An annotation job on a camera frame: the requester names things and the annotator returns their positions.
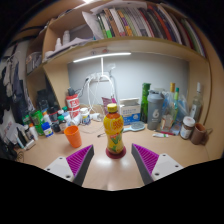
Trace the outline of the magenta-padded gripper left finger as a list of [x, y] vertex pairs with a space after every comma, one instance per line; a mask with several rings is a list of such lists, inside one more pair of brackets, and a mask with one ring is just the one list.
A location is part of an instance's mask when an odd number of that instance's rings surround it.
[[81, 186], [93, 156], [94, 147], [89, 145], [68, 157], [58, 157], [45, 170]]

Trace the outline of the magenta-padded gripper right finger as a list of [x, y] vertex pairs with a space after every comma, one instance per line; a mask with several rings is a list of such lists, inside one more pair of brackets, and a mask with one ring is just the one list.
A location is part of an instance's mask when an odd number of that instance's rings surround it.
[[166, 153], [158, 155], [137, 144], [132, 144], [131, 153], [145, 185], [182, 169], [182, 166]]

